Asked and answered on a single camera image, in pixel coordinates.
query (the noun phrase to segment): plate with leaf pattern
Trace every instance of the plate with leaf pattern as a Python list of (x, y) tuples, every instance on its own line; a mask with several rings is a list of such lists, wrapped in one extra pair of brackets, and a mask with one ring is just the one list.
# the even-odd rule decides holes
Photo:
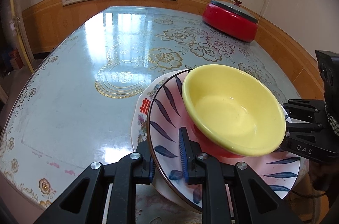
[[(189, 72), (184, 70), (172, 75), (157, 89), (150, 103), (146, 130), (153, 159), (166, 183), (183, 201), (202, 211), (201, 186), (185, 183), (178, 142), (180, 127), (186, 127), (189, 138), (198, 142), (181, 93), (182, 83)], [(284, 113), (285, 119), (291, 122)], [(280, 198), (292, 189), (300, 168), (300, 157), (281, 149), (261, 157), (218, 159), (232, 165), (238, 161), (246, 162)]]

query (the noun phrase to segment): yellow bowl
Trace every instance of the yellow bowl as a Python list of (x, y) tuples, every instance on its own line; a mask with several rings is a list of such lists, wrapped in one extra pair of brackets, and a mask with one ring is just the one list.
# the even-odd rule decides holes
[(241, 156), (262, 156), (281, 144), (282, 108), (256, 78), (225, 65), (203, 65), (184, 80), (182, 98), (197, 128), (212, 142)]

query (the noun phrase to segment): dining table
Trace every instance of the dining table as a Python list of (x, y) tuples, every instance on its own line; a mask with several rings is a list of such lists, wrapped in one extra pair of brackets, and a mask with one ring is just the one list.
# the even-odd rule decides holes
[[(191, 13), (109, 7), (60, 43), (26, 83), (1, 134), (1, 173), (29, 202), (47, 208), (92, 162), (110, 164), (133, 152), (131, 135), (145, 140), (145, 120), (132, 122), (136, 112), (147, 114), (147, 104), (136, 104), (159, 87), (154, 80), (205, 64), (252, 75), (280, 103), (300, 98), (255, 41), (234, 39)], [(307, 172), (301, 158), (297, 180)], [(152, 185), (137, 185), (135, 217), (142, 224), (202, 223), (199, 212)]]

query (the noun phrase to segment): bolt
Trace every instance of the bolt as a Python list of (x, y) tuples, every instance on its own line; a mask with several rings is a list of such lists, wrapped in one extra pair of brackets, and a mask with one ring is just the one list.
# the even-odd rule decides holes
[(140, 158), (140, 154), (137, 153), (137, 152), (133, 152), (133, 153), (130, 155), (130, 158), (133, 159), (133, 160), (139, 159), (139, 158)]
[(208, 157), (208, 155), (204, 152), (202, 152), (198, 155), (198, 158), (201, 159), (201, 160), (205, 160), (205, 159), (207, 159), (207, 157)]
[(238, 169), (244, 170), (247, 169), (247, 164), (245, 162), (239, 162), (237, 163)]
[(90, 167), (92, 169), (98, 169), (98, 168), (101, 167), (101, 164), (99, 162), (93, 162), (93, 163), (91, 163)]

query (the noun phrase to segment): lid knob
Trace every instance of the lid knob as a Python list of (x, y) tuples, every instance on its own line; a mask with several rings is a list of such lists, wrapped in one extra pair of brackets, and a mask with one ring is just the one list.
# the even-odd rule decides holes
[(235, 5), (237, 5), (237, 6), (240, 6), (240, 4), (242, 3), (242, 2), (239, 1), (239, 0), (234, 0), (234, 2), (235, 2)]

